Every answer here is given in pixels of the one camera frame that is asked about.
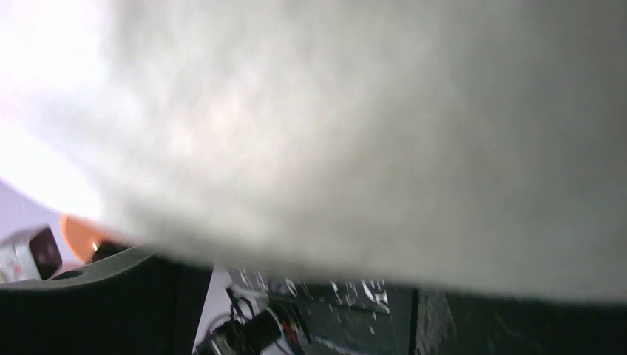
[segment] white device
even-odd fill
[[[17,231],[0,244],[0,283],[47,280],[61,264],[49,227]]]

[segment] black cylindrical object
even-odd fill
[[[282,326],[276,313],[266,309],[242,326],[244,337],[255,354],[272,345],[282,336]]]

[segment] white fabric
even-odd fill
[[[3,1],[0,177],[201,263],[624,301],[626,7]]]

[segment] orange object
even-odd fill
[[[111,240],[104,231],[90,222],[67,214],[61,215],[61,235],[72,253],[87,263],[103,240]]]

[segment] black curved object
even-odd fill
[[[0,285],[3,354],[191,354],[212,270],[135,247]]]

